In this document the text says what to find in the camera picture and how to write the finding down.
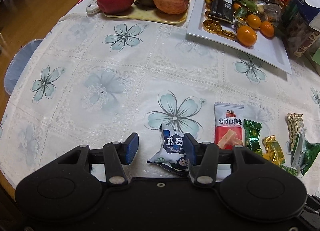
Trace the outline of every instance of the white rectangular plate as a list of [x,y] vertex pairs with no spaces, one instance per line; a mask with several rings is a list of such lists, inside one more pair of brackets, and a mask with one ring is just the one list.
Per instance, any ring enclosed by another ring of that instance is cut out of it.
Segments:
[[[260,33],[260,31],[256,31],[258,37],[257,42],[252,48],[247,48],[236,41],[206,32],[202,28],[202,23],[205,20],[204,13],[206,12],[204,6],[204,0],[196,0],[188,24],[187,34],[213,40],[215,42],[219,42],[232,48],[241,50],[272,64],[273,66],[289,73],[290,75],[292,74],[289,58],[280,38],[273,37],[272,39],[267,39]],[[231,24],[223,21],[221,21],[220,24],[223,30],[232,31]]]

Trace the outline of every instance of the lace tablecloth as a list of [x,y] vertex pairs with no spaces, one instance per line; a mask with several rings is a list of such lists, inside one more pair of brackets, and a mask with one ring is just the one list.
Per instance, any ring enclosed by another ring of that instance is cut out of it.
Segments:
[[[262,123],[260,140],[276,135],[289,165],[287,113],[303,113],[306,137],[320,142],[320,77],[306,59],[292,75],[172,26],[70,12],[24,69],[0,125],[0,169],[16,187],[39,167],[80,144],[102,148],[137,132],[129,176],[172,176],[148,164],[161,146],[161,122],[198,141],[213,141],[214,103],[244,104]],[[305,176],[318,194],[320,157]],[[104,178],[103,167],[93,174]]]

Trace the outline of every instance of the metal screw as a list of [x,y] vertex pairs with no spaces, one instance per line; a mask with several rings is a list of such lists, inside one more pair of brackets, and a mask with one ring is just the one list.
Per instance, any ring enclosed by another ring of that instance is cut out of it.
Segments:
[[121,176],[112,176],[109,179],[109,182],[112,183],[112,184],[115,184],[115,185],[119,185],[119,184],[124,183],[125,179],[124,179],[124,177],[121,177]]
[[210,184],[213,182],[213,179],[209,176],[200,176],[197,178],[197,182],[201,184]]

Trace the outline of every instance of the red snack package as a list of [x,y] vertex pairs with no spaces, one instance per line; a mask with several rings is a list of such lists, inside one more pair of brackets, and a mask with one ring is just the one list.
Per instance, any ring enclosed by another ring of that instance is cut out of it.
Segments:
[[221,149],[231,150],[234,145],[243,145],[242,122],[244,105],[216,102],[214,114],[216,131],[214,143]]

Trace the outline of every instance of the black snack package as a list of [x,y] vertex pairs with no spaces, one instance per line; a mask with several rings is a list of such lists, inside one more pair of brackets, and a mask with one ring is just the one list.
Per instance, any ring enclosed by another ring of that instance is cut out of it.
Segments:
[[183,150],[183,133],[165,123],[162,123],[160,128],[163,144],[160,151],[147,162],[158,164],[172,173],[186,177],[188,175],[187,155]]
[[208,17],[234,24],[232,3],[233,0],[213,0]]

